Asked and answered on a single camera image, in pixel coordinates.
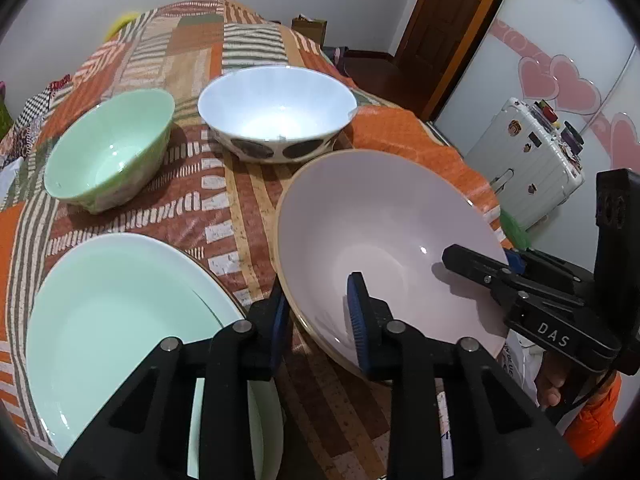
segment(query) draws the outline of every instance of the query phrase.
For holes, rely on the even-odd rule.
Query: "green object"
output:
[[[239,319],[234,300],[206,270],[154,238],[107,234],[73,248],[36,295],[26,345],[31,394],[56,449],[68,451],[162,339],[208,339]],[[203,389],[201,380],[191,412],[188,471],[195,478]],[[263,428],[258,396],[251,386],[249,425],[260,479],[264,437],[273,438],[273,431]]]
[[[12,120],[9,110],[4,105],[4,99],[0,97],[0,140],[4,139],[12,124],[14,124],[14,120]]]
[[[500,226],[504,235],[516,249],[525,250],[531,247],[531,240],[527,232],[504,209],[500,209]]]
[[[47,192],[94,214],[128,202],[162,163],[174,109],[161,89],[124,92],[92,108],[53,148]]]

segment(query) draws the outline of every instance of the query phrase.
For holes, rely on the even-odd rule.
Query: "door frame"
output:
[[[394,56],[394,64],[399,66],[402,54],[406,49],[409,42],[409,37],[414,30],[415,24],[418,21],[418,16],[422,10],[425,0],[417,0],[415,3],[414,11],[411,13],[409,22],[402,35],[402,40],[398,45],[398,50]],[[498,12],[498,8],[502,0],[481,0],[476,12],[467,27],[467,30],[462,37],[458,48],[449,61],[447,68],[442,75],[442,78],[438,82],[433,94],[431,95],[426,106],[420,114],[420,118],[423,121],[433,121],[439,115],[445,102],[449,96],[453,93],[453,90],[462,77],[466,66],[471,61],[473,54],[478,49],[482,38],[486,34],[491,22],[494,20],[495,15]]]

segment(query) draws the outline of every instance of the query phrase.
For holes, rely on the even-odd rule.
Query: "white bowl with black spots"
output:
[[[258,66],[214,79],[198,112],[241,160],[305,162],[331,151],[356,115],[351,91],[331,76],[293,66]]]

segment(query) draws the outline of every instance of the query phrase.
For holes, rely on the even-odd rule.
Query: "wooden floor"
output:
[[[431,96],[386,59],[347,57],[344,67],[364,91],[407,108],[418,117]]]

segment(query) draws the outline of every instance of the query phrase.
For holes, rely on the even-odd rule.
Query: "bowl rim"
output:
[[[282,290],[284,291],[285,297],[287,298],[287,301],[289,301],[289,306],[291,307],[291,310],[293,311],[293,313],[295,314],[296,318],[299,320],[299,322],[302,324],[303,328],[305,329],[305,331],[312,337],[312,339],[314,340],[314,342],[331,358],[333,359],[336,363],[338,363],[340,366],[342,366],[343,368],[345,368],[345,370],[350,371],[352,374],[357,375],[358,377],[361,377],[363,379],[366,379],[366,377],[364,376],[364,374],[362,373],[362,371],[360,370],[360,368],[358,366],[356,366],[354,363],[352,363],[351,361],[349,361],[346,357],[344,357],[342,354],[340,354],[339,352],[337,352],[327,341],[325,341],[325,339],[319,335],[319,333],[316,331],[316,329],[313,327],[313,324],[311,324],[306,317],[303,315],[302,310],[300,309],[300,307],[298,306],[298,304],[296,303],[295,298],[293,297],[291,290],[289,288],[289,285],[287,283],[287,279],[284,275],[283,269],[282,269],[282,261],[280,259],[280,244],[278,243],[280,240],[280,235],[279,235],[279,230],[278,230],[278,226],[280,224],[280,215],[282,213],[282,204],[284,203],[284,200],[289,192],[289,189],[291,188],[291,185],[295,182],[295,180],[300,176],[300,174],[302,174],[304,172],[304,170],[306,170],[306,168],[317,164],[319,161],[324,160],[326,158],[332,157],[332,156],[346,156],[346,155],[350,155],[352,153],[377,153],[383,156],[389,156],[391,158],[400,158],[401,160],[409,163],[409,164],[413,164],[414,166],[417,166],[419,168],[421,168],[422,170],[426,170],[430,173],[433,173],[435,176],[437,176],[438,178],[442,179],[444,182],[446,182],[453,190],[456,191],[456,193],[458,193],[464,200],[465,202],[467,202],[471,208],[479,215],[482,216],[482,213],[478,210],[478,208],[476,208],[476,206],[474,205],[473,202],[471,202],[471,200],[469,200],[469,198],[462,193],[457,187],[455,187],[452,183],[450,183],[446,178],[440,176],[439,174],[437,174],[435,171],[430,170],[429,168],[418,164],[417,162],[410,160],[408,158],[405,158],[404,156],[401,155],[396,155],[395,153],[389,153],[389,152],[381,152],[379,150],[369,150],[369,149],[365,149],[365,148],[350,148],[347,150],[338,150],[336,152],[329,152],[329,153],[325,153],[324,155],[320,155],[317,158],[309,161],[308,163],[306,163],[302,168],[300,168],[295,174],[293,174],[293,176],[291,177],[291,179],[289,180],[289,182],[287,183],[287,187],[286,189],[283,189],[282,194],[280,195],[280,198],[278,199],[278,205],[276,206],[276,213],[275,213],[275,219],[273,222],[273,260],[275,263],[275,270],[276,270],[276,275],[278,277],[278,280],[280,281],[280,285],[282,286]],[[500,350],[498,350],[496,352],[495,355],[493,355],[491,352],[489,352],[489,354],[491,354],[494,358],[500,353]]]
[[[59,146],[62,144],[62,142],[64,142],[64,137],[65,134],[73,127],[75,127],[77,124],[79,124],[85,117],[87,117],[89,114],[95,114],[97,113],[96,110],[98,110],[102,105],[107,104],[108,102],[119,98],[120,96],[128,96],[130,94],[134,94],[134,93],[150,93],[150,94],[164,94],[165,96],[169,96],[171,98],[171,113],[169,114],[169,117],[166,121],[166,124],[162,127],[161,130],[158,131],[158,133],[156,134],[156,136],[149,142],[149,144],[142,149],[139,153],[137,153],[136,155],[134,155],[122,168],[121,171],[119,171],[116,174],[113,174],[111,176],[108,176],[104,179],[102,179],[100,182],[97,182],[96,184],[94,184],[93,186],[91,186],[89,189],[84,190],[82,193],[75,193],[75,194],[62,194],[62,193],[58,193],[55,192],[52,189],[49,189],[50,186],[47,183],[47,171],[49,169],[49,162],[51,161],[52,157],[55,155],[55,153],[57,152],[57,150],[59,149]],[[67,127],[65,129],[65,131],[58,137],[58,142],[56,142],[56,145],[53,147],[53,149],[51,150],[51,153],[49,153],[49,156],[47,157],[47,163],[45,164],[44,167],[44,174],[42,176],[42,181],[44,183],[44,187],[45,190],[47,191],[47,193],[49,193],[53,198],[56,198],[58,200],[83,200],[85,198],[91,197],[93,196],[96,191],[108,186],[111,182],[113,182],[114,180],[117,179],[117,177],[125,170],[127,170],[128,168],[131,167],[132,164],[134,164],[137,160],[139,160],[140,158],[142,158],[142,156],[146,155],[152,148],[153,146],[156,144],[156,142],[158,142],[158,140],[162,139],[162,136],[164,136],[164,134],[166,133],[167,128],[172,124],[173,118],[174,118],[174,112],[175,112],[175,99],[174,96],[171,94],[171,92],[168,92],[167,90],[163,89],[163,88],[137,88],[135,90],[129,90],[126,92],[121,92],[117,95],[112,96],[109,99],[106,99],[105,101],[101,101],[99,102],[97,105],[93,106],[91,109],[87,110],[85,113],[83,113],[80,117],[78,117],[69,127]]]
[[[266,70],[297,70],[299,72],[312,72],[313,74],[317,75],[317,76],[323,76],[327,79],[330,79],[332,81],[332,83],[336,83],[337,85],[340,85],[350,96],[351,99],[353,99],[353,108],[351,109],[351,111],[348,113],[348,117],[349,119],[344,123],[340,123],[340,126],[337,126],[335,129],[333,130],[327,130],[327,131],[322,131],[319,133],[314,133],[311,135],[307,135],[304,137],[300,137],[299,139],[285,139],[285,140],[279,140],[279,139],[257,139],[256,137],[251,137],[251,136],[245,136],[242,134],[235,134],[235,133],[231,133],[228,132],[226,130],[221,130],[220,128],[217,128],[215,126],[212,126],[211,124],[209,124],[207,122],[207,120],[204,118],[204,116],[202,115],[201,107],[200,104],[202,102],[202,96],[204,95],[204,93],[209,89],[209,87],[216,85],[218,82],[220,81],[224,81],[226,78],[229,78],[231,76],[234,76],[235,74],[238,74],[239,72],[246,72],[248,70],[251,71],[255,71],[257,72],[259,71],[266,71]],[[351,89],[345,85],[342,81],[336,79],[335,77],[325,74],[324,72],[319,72],[318,70],[313,70],[312,68],[307,68],[304,66],[295,66],[295,65],[261,65],[261,66],[248,66],[246,68],[241,68],[239,70],[234,70],[233,72],[227,72],[226,74],[223,74],[221,76],[218,76],[215,79],[212,79],[212,81],[210,81],[203,89],[202,92],[200,92],[200,96],[198,97],[198,114],[200,115],[200,117],[202,118],[203,121],[205,121],[205,123],[207,124],[207,126],[209,126],[212,130],[215,130],[216,132],[219,132],[220,134],[229,137],[231,139],[242,139],[242,140],[252,140],[253,142],[305,142],[306,140],[315,140],[315,139],[321,139],[327,135],[330,134],[334,134],[335,132],[339,132],[340,130],[342,130],[347,124],[351,123],[351,121],[353,121],[353,118],[355,117],[358,108],[360,106],[358,105],[358,101],[355,97],[355,95],[353,95],[353,92],[351,91]]]

